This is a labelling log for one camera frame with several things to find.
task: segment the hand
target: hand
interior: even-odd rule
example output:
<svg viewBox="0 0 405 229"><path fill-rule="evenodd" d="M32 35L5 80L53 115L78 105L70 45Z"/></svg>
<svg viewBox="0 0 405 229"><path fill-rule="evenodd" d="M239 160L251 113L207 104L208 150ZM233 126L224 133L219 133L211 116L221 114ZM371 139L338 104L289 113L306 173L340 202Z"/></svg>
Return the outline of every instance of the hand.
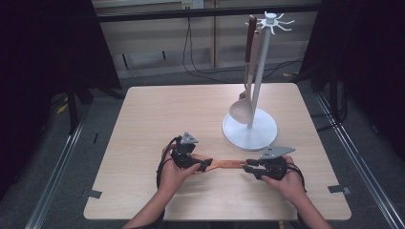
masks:
<svg viewBox="0 0 405 229"><path fill-rule="evenodd" d="M174 147L175 145L171 145L169 152ZM163 169L161 171L159 190L162 190L172 195L174 195L179 190L179 188L184 183L185 179L188 176L196 173L201 166L201 164L194 164L190 168L181 169L176 165L176 163L173 161L169 153L167 153L164 161L167 162L164 164Z"/></svg>
<svg viewBox="0 0 405 229"><path fill-rule="evenodd" d="M287 163L294 163L291 156L283 156L283 158L287 161ZM283 197L289 200L291 203L294 203L303 196L307 196L300 176L298 173L292 170L287 170L287 173L282 180L272 179L267 176L262 176L262 180L268 185L276 188L283 195Z"/></svg>

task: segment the spatula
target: spatula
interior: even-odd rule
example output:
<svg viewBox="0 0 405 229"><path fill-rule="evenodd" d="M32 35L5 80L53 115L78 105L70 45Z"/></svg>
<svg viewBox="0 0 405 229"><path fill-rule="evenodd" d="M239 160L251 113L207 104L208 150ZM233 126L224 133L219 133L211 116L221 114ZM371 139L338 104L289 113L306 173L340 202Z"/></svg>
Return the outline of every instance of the spatula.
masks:
<svg viewBox="0 0 405 229"><path fill-rule="evenodd" d="M199 154L192 154L192 157L200 160L209 159L209 156L199 155ZM213 160L211 165L206 167L205 171L211 171L218 168L223 169L243 169L244 165L247 165L245 160Z"/></svg>

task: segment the black cable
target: black cable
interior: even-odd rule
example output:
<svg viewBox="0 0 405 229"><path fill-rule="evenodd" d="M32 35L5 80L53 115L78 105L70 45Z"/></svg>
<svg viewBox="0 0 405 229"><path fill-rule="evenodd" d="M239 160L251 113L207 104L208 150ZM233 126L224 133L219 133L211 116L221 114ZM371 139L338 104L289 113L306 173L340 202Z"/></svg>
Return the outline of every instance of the black cable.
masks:
<svg viewBox="0 0 405 229"><path fill-rule="evenodd" d="M207 78L207 79L211 79L211 80L215 80L215 81L217 81L217 82L228 83L228 82L224 82L224 81L217 80L217 79L214 79L214 78L211 78L211 77L207 77L207 76L195 75L195 74L191 73L190 71L188 71L188 70L186 69L185 64L184 64L184 58L185 58L185 49L186 49L186 46L187 46L188 36L190 37L190 58L191 58L191 64L192 64L192 66L193 66L193 68L195 69L196 72L198 72L198 73L204 73L204 74L212 74L212 73L229 73L229 72L243 72L243 71L244 71L244 69L236 69L236 70L218 70L218 71L213 71L213 72L203 72L203 71L197 69L196 65L194 64L194 59L193 59L193 39L192 39L192 31L191 31L191 22L190 22L190 18L188 18L188 29L187 29L187 34L186 34L186 38L185 38L184 49L183 49L183 53L182 53L182 64L183 64L184 69L185 69L188 73L190 73L191 75L194 75L194 76L197 76L197 77L202 77L202 78ZM264 71L272 71L270 74L264 76L264 78L271 76L271 75L272 75L276 70L278 70L278 69L282 69L282 68L284 68L284 67L286 67L286 66L288 66L288 65L294 64L294 63L296 63L296 62L301 62L301 61L303 61L303 58L299 58L299 59L296 59L296 60L291 60L291 61L286 61L286 62L280 63L280 64L278 64L275 68L272 68L272 69L264 69Z"/></svg>
<svg viewBox="0 0 405 229"><path fill-rule="evenodd" d="M189 74L191 74L191 75L193 75L193 76L196 76L196 77L205 78L205 79L210 79L210 80L213 80L213 81L216 81L216 82L219 82L219 83L233 84L233 83L231 83L231 82L225 82L225 81L222 81L222 80L219 80L219 79L215 79L215 78L211 78L211 77L207 77L207 76L203 76L203 75L198 75L198 74L193 74L192 72L190 72L190 71L187 70L187 68L185 67L185 64L184 64L184 58L185 58L185 49L186 49L186 47L187 47L188 34L190 34L190 54L191 54L191 53L192 53L192 47L191 47L190 18L188 18L188 29L187 29L187 34L186 34L186 36L185 36L184 49L183 49L183 51L182 51L182 66L184 67L184 69L185 69Z"/></svg>
<svg viewBox="0 0 405 229"><path fill-rule="evenodd" d="M265 70L265 71L272 71L272 72L265 75L265 76L263 76L263 78L270 77L272 74L274 74L276 72L276 70L282 69L282 68L284 68L284 67L286 67L288 65L294 64L296 62L302 62L302 61L303 61L303 58L299 58L299 59L296 59L296 60L290 60L290 61L280 63L274 69Z"/></svg>
<svg viewBox="0 0 405 229"><path fill-rule="evenodd" d="M346 88L344 89L344 92L342 94L342 108L338 111L337 115L338 115L337 118L338 118L339 122L337 122L337 123L335 122L335 123L332 123L331 125L316 129L316 132L319 133L319 132L325 131L327 129L334 128L337 125L342 124L343 121L346 119L346 117L348 115L348 96L347 96Z"/></svg>

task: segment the ladle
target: ladle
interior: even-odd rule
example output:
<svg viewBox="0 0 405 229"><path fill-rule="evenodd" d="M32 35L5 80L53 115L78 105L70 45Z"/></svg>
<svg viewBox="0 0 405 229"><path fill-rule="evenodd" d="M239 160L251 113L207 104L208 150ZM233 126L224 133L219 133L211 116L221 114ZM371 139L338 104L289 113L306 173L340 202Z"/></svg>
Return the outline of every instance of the ladle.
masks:
<svg viewBox="0 0 405 229"><path fill-rule="evenodd" d="M261 43L262 43L262 29L258 28L258 30L255 31L253 35L245 98L236 101L229 108L229 115L233 117L233 119L242 124L250 123L254 117L254 111L251 100L251 85L253 80L253 74L255 74L256 71L256 62L260 52Z"/></svg>

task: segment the finger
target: finger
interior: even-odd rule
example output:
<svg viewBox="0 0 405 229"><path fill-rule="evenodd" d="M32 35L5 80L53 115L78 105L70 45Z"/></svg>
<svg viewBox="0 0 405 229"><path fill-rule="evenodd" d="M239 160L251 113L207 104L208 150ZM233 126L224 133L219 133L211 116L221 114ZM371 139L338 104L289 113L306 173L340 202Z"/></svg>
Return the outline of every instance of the finger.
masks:
<svg viewBox="0 0 405 229"><path fill-rule="evenodd" d="M262 180L267 183L268 185L272 186L272 187L277 187L279 185L278 180L270 178L268 176L262 176Z"/></svg>
<svg viewBox="0 0 405 229"><path fill-rule="evenodd" d="M169 146L169 150L167 151L167 154L166 154L165 159L171 158L171 156L170 156L170 151L173 150L175 147L176 147L175 144L172 144L172 145ZM167 146L164 147L164 148L161 150L161 156L163 156L164 152L166 152L166 149L167 149Z"/></svg>
<svg viewBox="0 0 405 229"><path fill-rule="evenodd" d="M286 160L287 163L291 163L291 164L294 163L291 156L284 155L283 158Z"/></svg>
<svg viewBox="0 0 405 229"><path fill-rule="evenodd" d="M201 165L200 163L193 164L193 165L190 166L189 168L183 170L183 172L184 172L184 174L188 177L188 176L190 176L190 175L196 173L197 170L199 170L199 168L200 168L201 166L202 166L202 165Z"/></svg>

